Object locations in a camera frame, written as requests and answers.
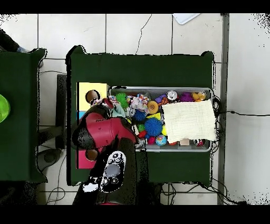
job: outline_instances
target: toy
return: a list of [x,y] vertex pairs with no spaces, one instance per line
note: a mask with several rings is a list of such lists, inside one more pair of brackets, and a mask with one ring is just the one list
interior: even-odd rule
[[174,102],[177,97],[177,92],[173,90],[167,92],[167,99],[169,100],[169,102]]
[[198,93],[193,92],[191,95],[192,95],[195,102],[203,101],[206,98],[205,92],[198,92]]
[[156,137],[158,136],[162,131],[162,123],[161,121],[157,120],[156,118],[149,118],[145,124],[145,129],[147,131],[147,134],[150,136]]
[[148,103],[148,98],[144,97],[143,95],[140,95],[140,97],[133,97],[130,100],[130,107],[134,108],[134,109],[138,109],[140,111],[144,111],[146,114],[148,114],[148,107],[147,107],[147,103]]
[[166,94],[162,94],[161,96],[159,96],[158,98],[156,98],[155,99],[155,102],[157,102],[159,104],[164,97],[166,97]]
[[120,92],[116,94],[116,100],[120,103],[121,107],[125,110],[126,108],[129,107],[129,104],[126,99],[126,94],[124,92]]
[[183,92],[179,98],[180,102],[194,102],[190,92]]
[[139,138],[144,138],[146,134],[147,134],[146,130],[143,130],[142,132],[139,132],[138,137]]
[[155,101],[149,101],[147,103],[147,107],[149,109],[149,114],[155,114],[158,112],[158,104]]
[[9,102],[4,96],[0,95],[0,123],[8,117],[10,111]]
[[178,142],[169,143],[169,145],[176,145]]
[[135,109],[132,108],[132,107],[128,107],[128,108],[126,108],[125,111],[124,111],[126,117],[133,117],[134,114],[135,114],[135,112],[136,112]]
[[205,139],[195,139],[194,140],[194,144],[197,146],[197,147],[201,147],[205,144]]
[[155,141],[156,141],[156,138],[151,136],[147,139],[147,144],[152,145],[155,143]]
[[133,116],[133,118],[139,122],[141,122],[142,120],[144,120],[146,118],[146,113],[139,111],[138,109],[135,109],[135,114]]
[[152,117],[155,117],[157,120],[160,120],[160,118],[161,118],[160,113],[149,115],[146,118],[152,118]]
[[166,145],[167,138],[164,135],[159,135],[156,137],[156,144],[159,146]]
[[163,97],[162,101],[158,104],[158,106],[160,107],[161,105],[166,105],[170,103],[167,97]]
[[166,131],[166,126],[163,125],[162,127],[162,132],[161,132],[163,135],[167,135],[167,131]]
[[144,130],[144,124],[139,124],[137,128],[139,132],[142,132]]
[[162,124],[165,123],[165,122],[164,122],[164,114],[161,114],[161,116],[160,116],[160,121],[161,121]]

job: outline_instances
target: gray plastic bin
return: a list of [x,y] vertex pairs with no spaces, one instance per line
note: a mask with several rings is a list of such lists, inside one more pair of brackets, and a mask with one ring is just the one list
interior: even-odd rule
[[[110,95],[116,95],[119,92],[125,92],[127,95],[128,93],[137,93],[137,94],[146,94],[150,95],[151,100],[154,100],[161,96],[162,94],[167,93],[169,90],[174,90],[180,96],[183,92],[201,92],[204,91],[206,93],[206,99],[210,99],[213,103],[213,93],[212,90],[209,88],[192,88],[192,87],[126,87],[124,88],[114,88],[112,87],[109,90]],[[158,146],[157,144],[153,145],[146,145],[146,148],[136,148],[136,151],[140,150],[147,150],[148,152],[207,152],[211,149],[212,142],[206,140],[204,146],[197,147],[193,140],[189,141],[188,146],[180,146],[177,145],[169,145],[166,144],[164,146]]]

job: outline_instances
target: green table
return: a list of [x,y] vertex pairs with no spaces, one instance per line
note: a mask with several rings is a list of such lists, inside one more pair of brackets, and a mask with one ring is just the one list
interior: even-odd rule
[[[71,123],[76,122],[76,83],[99,82],[109,86],[146,87],[206,87],[212,86],[211,52],[198,55],[115,55],[85,54],[82,46],[74,46],[67,54],[71,72],[67,83],[71,85]],[[67,175],[72,184],[86,181],[89,170],[75,167],[76,150],[67,154]],[[148,152],[150,182],[202,182],[210,185],[210,151],[193,152]]]
[[10,115],[0,123],[0,181],[46,182],[36,166],[37,68],[45,50],[0,52],[0,93]]

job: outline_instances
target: small ball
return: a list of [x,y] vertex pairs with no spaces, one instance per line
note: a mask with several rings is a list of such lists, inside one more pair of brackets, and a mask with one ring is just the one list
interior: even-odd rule
[[159,135],[156,137],[156,144],[158,146],[166,145],[166,143],[167,143],[167,138],[164,135]]

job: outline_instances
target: white cloth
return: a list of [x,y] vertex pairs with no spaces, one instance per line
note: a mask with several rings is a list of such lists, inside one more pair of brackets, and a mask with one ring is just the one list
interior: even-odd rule
[[214,141],[215,115],[210,100],[162,105],[168,142],[184,138]]

